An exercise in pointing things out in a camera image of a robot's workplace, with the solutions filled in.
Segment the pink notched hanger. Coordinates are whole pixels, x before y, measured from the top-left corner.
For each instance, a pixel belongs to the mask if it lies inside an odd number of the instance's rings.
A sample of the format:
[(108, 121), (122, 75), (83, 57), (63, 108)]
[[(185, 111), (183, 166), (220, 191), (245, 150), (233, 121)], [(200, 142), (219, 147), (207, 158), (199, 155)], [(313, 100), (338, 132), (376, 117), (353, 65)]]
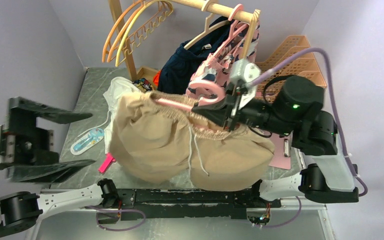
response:
[[(188, 99), (194, 100), (198, 107), (219, 103), (226, 97), (225, 90), (212, 81), (202, 80), (202, 79), (193, 80), (189, 83), (189, 87), (192, 87), (195, 89), (202, 88), (212, 92), (212, 94), (216, 96), (214, 98), (210, 98), (206, 95), (201, 95), (199, 98), (192, 98), (191, 96), (186, 94), (185, 96)], [(187, 112), (191, 112), (193, 109), (193, 105), (188, 105), (188, 104), (181, 103), (175, 100), (170, 100), (167, 98), (156, 98), (153, 101), (163, 106), (173, 107), (173, 108), (180, 109)]]

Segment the beige drawstring shorts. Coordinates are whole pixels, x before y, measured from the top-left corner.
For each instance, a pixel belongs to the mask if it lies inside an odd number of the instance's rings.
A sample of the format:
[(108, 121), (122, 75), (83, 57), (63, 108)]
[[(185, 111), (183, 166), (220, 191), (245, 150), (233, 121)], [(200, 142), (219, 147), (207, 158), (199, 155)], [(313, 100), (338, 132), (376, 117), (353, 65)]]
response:
[(224, 130), (207, 118), (157, 103), (187, 106), (196, 100), (159, 91), (122, 95), (112, 121), (109, 152), (130, 175), (161, 184), (187, 173), (207, 191), (240, 191), (261, 179), (274, 153), (273, 142), (246, 125)]

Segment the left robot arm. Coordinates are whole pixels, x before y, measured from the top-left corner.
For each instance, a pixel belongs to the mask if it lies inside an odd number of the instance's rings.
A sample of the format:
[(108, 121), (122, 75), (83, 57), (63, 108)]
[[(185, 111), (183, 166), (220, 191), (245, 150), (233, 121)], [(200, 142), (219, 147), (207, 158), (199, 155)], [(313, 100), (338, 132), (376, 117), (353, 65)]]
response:
[[(8, 100), (0, 125), (0, 171), (13, 182), (51, 185), (62, 183), (93, 163), (91, 159), (60, 162), (54, 151), (54, 132), (37, 126), (42, 118), (65, 125), (88, 119), (89, 112), (52, 107), (21, 96)], [(119, 194), (114, 182), (102, 179), (81, 189), (36, 194), (19, 191), (0, 197), (0, 238), (26, 231), (41, 220), (90, 206), (114, 207)]]

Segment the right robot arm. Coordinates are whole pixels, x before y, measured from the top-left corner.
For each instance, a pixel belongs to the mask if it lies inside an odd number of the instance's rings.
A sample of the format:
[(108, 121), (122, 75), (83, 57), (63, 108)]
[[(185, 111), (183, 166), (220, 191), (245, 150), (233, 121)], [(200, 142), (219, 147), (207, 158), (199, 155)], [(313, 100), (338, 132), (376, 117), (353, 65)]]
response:
[(262, 181), (250, 193), (250, 202), (255, 207), (299, 196), (321, 204), (358, 202), (356, 166), (348, 163), (339, 151), (339, 126), (322, 109), (324, 89), (298, 75), (277, 76), (269, 84), (277, 82), (283, 85), (271, 103), (252, 99), (243, 107), (235, 106), (243, 93), (229, 86), (223, 100), (208, 105), (196, 103), (191, 110), (225, 130), (242, 124), (264, 138), (272, 134), (291, 136), (291, 146), (313, 159), (313, 163), (293, 176)]

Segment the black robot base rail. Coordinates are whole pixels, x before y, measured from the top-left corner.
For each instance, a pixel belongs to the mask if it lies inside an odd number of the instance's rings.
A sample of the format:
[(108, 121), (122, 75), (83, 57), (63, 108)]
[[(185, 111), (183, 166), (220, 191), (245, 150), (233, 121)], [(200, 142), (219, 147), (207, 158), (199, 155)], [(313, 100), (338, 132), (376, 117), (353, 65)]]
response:
[(248, 209), (281, 207), (281, 201), (267, 201), (258, 192), (260, 182), (240, 191), (202, 189), (116, 188), (107, 179), (103, 201), (98, 207), (113, 210), (138, 210), (147, 219), (230, 217), (245, 220)]

